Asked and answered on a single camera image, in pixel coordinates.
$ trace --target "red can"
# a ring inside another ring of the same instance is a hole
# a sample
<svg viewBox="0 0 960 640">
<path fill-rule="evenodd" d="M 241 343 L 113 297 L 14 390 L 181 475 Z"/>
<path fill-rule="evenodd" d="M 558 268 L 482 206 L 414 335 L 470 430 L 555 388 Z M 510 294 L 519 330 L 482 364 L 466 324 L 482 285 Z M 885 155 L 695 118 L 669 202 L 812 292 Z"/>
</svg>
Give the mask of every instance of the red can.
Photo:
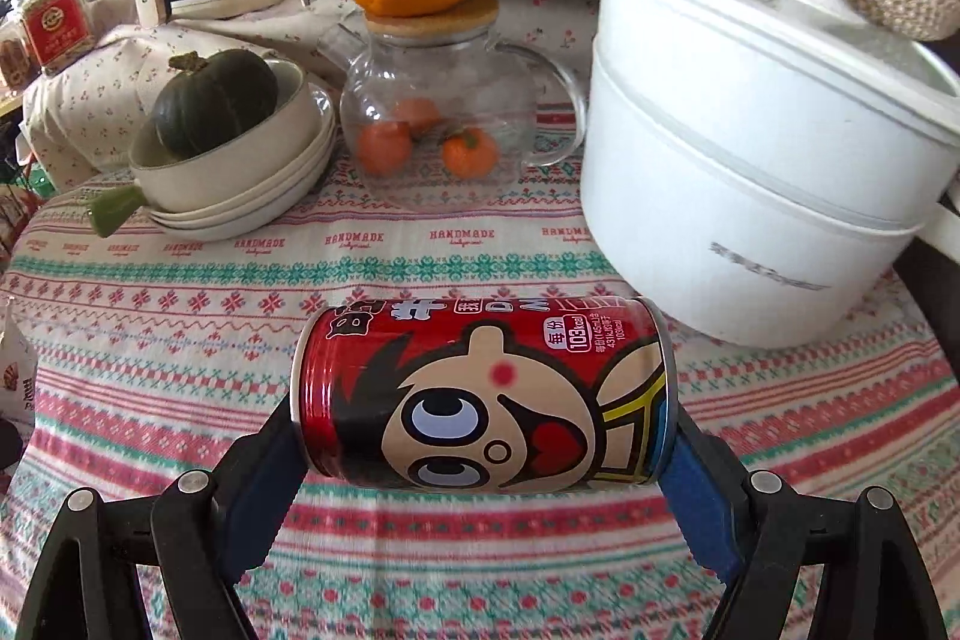
<svg viewBox="0 0 960 640">
<path fill-rule="evenodd" d="M 307 323 L 290 405 L 308 461 L 355 485 L 608 488 L 669 460 L 676 367 L 640 299 L 358 301 Z"/>
</svg>

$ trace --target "red label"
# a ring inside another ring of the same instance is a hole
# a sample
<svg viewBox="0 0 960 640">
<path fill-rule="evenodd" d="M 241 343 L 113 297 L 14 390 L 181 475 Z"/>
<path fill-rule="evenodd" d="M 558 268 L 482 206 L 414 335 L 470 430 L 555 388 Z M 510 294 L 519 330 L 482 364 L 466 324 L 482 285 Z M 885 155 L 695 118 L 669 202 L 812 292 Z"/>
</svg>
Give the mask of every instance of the red label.
<svg viewBox="0 0 960 640">
<path fill-rule="evenodd" d="M 47 1 L 32 10 L 23 23 L 41 66 L 60 57 L 89 34 L 80 0 Z"/>
</svg>

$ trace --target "white pot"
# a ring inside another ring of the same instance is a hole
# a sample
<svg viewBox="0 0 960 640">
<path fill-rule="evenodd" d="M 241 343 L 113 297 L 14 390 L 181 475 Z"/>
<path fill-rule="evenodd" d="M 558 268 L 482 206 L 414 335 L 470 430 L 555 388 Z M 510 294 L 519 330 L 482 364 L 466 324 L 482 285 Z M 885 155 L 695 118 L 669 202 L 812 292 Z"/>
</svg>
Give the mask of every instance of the white pot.
<svg viewBox="0 0 960 640">
<path fill-rule="evenodd" d="M 659 120 L 595 55 L 584 214 L 628 283 L 714 338 L 765 348 L 817 338 L 923 229 L 880 231 L 818 214 L 732 172 Z M 958 225 L 941 208 L 923 231 L 960 244 Z M 960 248 L 952 250 L 956 257 Z"/>
<path fill-rule="evenodd" d="M 960 79 L 845 0 L 601 0 L 598 42 L 660 124 L 837 220 L 909 228 L 960 165 Z"/>
</svg>

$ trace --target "stacked bowls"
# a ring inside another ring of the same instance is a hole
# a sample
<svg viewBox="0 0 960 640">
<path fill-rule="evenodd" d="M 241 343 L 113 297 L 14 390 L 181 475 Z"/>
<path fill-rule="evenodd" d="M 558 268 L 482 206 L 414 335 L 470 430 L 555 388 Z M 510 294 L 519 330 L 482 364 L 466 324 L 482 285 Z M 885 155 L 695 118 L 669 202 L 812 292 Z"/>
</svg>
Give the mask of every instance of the stacked bowls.
<svg viewBox="0 0 960 640">
<path fill-rule="evenodd" d="M 329 162 L 336 136 L 333 103 L 297 64 L 266 60 L 280 87 L 277 111 L 185 161 L 173 159 L 147 122 L 128 156 L 136 181 L 105 191 L 89 205 L 97 234 L 110 236 L 144 207 L 172 236 L 216 242 L 270 223 L 306 196 Z"/>
</svg>

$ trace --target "green bowl handle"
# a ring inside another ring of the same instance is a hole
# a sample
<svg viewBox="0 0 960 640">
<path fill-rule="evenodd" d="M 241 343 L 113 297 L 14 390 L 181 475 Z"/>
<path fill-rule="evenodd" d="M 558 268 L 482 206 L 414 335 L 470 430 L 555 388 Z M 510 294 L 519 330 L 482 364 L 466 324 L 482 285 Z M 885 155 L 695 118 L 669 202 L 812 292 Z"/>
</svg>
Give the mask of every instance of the green bowl handle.
<svg viewBox="0 0 960 640">
<path fill-rule="evenodd" d="M 86 215 L 98 237 L 109 237 L 140 207 L 150 202 L 138 185 L 112 188 L 92 199 L 86 205 Z"/>
</svg>

